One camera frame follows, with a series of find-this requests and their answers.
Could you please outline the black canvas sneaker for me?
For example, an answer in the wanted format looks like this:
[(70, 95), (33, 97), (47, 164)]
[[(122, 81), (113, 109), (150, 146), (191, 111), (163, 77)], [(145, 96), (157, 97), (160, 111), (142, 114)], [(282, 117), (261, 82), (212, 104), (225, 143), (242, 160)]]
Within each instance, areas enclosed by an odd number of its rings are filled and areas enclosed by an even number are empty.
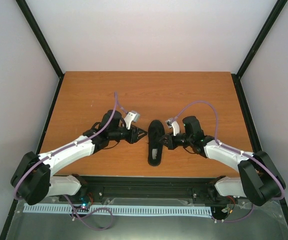
[(160, 139), (165, 135), (163, 123), (153, 120), (148, 127), (148, 164), (157, 167), (162, 161), (163, 144)]

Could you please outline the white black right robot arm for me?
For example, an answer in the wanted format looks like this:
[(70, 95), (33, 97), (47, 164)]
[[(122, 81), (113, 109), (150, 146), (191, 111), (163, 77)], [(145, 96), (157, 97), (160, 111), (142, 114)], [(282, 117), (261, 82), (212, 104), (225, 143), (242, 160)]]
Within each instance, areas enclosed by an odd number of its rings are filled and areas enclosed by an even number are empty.
[(168, 119), (166, 124), (172, 132), (163, 135), (160, 143), (169, 150), (190, 147), (192, 154), (218, 161), (239, 174), (238, 177), (218, 177), (210, 189), (212, 198), (242, 197), (262, 206), (283, 196), (286, 184), (266, 152), (242, 151), (205, 135), (195, 116), (185, 117), (182, 122), (184, 132), (175, 119)]

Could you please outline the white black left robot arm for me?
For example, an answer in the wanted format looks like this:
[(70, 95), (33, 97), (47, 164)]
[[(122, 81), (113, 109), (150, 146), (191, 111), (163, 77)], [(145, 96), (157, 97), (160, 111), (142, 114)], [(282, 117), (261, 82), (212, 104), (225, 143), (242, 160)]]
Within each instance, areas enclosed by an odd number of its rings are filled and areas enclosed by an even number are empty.
[(71, 196), (79, 202), (85, 200), (89, 193), (88, 183), (76, 173), (57, 176), (57, 172), (79, 159), (108, 150), (112, 141), (137, 143), (147, 135), (145, 130), (134, 125), (139, 118), (136, 111), (123, 117), (120, 112), (109, 110), (100, 122), (72, 142), (45, 153), (26, 153), (10, 181), (14, 196), (31, 206), (46, 197), (61, 195)]

